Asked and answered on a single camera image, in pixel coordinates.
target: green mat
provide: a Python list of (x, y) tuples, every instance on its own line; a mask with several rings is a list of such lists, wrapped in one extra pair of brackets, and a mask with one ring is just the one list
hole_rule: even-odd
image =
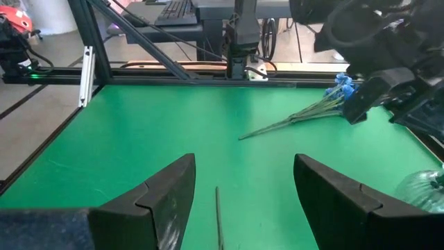
[(392, 193), (439, 162), (381, 108), (367, 122), (296, 124), (239, 142), (244, 133), (318, 101), (322, 90), (104, 88), (17, 182), (3, 208), (99, 206), (185, 153), (196, 154), (196, 192), (182, 249), (216, 249), (214, 188), (225, 247), (316, 249), (293, 180), (295, 153)]

